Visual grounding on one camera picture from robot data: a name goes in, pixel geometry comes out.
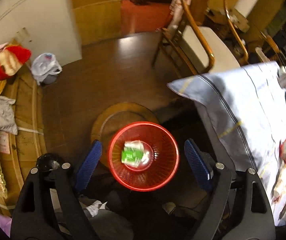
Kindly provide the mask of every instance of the wooden chair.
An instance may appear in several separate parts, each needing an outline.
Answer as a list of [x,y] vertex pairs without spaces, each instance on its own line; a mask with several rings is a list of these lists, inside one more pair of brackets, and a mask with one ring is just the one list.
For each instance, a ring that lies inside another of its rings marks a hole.
[[152,67],[155,66],[155,61],[161,49],[174,63],[174,70],[178,77],[182,77],[176,61],[166,50],[166,46],[168,45],[187,64],[193,75],[207,72],[223,72],[240,67],[240,63],[241,65],[247,64],[248,53],[230,20],[226,0],[223,0],[223,5],[228,25],[243,51],[240,63],[210,28],[197,26],[186,0],[181,0],[181,3],[184,10],[182,20],[173,37],[168,34],[166,29],[162,29],[161,39],[152,61]]
[[261,32],[264,40],[262,47],[256,47],[255,52],[261,62],[276,61],[280,66],[286,67],[286,57],[278,48],[271,36]]

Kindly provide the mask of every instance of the white chair seat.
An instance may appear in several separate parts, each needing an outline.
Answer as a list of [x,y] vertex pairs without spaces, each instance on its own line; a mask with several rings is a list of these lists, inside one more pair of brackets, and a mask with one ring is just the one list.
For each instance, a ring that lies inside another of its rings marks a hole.
[[[215,57],[215,63],[210,73],[224,72],[240,67],[232,52],[211,28],[203,26],[199,26],[198,28],[212,49]],[[180,47],[198,71],[208,66],[209,59],[206,51],[189,25],[184,29]]]

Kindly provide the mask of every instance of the red mesh basket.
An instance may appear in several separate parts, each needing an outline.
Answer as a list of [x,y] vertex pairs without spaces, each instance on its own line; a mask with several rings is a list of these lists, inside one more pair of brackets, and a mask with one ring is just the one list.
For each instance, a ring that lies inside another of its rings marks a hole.
[[[142,141],[151,151],[145,166],[133,168],[121,162],[125,141]],[[108,148],[110,170],[123,186],[136,191],[156,190],[174,176],[179,162],[178,147],[173,136],[152,122],[134,122],[120,129]]]

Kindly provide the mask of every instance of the blue gripper pad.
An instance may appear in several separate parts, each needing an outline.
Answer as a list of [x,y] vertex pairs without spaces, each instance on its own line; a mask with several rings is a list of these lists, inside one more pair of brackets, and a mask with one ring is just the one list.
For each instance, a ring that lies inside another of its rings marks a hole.
[[200,188],[207,192],[212,191],[213,187],[210,180],[213,176],[213,170],[209,165],[206,166],[201,157],[202,152],[192,139],[185,141],[184,152]]
[[96,140],[93,142],[90,152],[76,173],[75,189],[78,193],[87,187],[101,155],[102,144]]

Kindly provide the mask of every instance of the plastic bag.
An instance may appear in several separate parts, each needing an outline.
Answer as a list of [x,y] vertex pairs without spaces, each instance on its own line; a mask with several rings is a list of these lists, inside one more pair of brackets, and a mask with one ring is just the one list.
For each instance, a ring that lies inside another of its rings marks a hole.
[[43,53],[39,55],[32,63],[31,72],[37,84],[40,83],[48,75],[57,75],[62,72],[62,67],[52,53]]

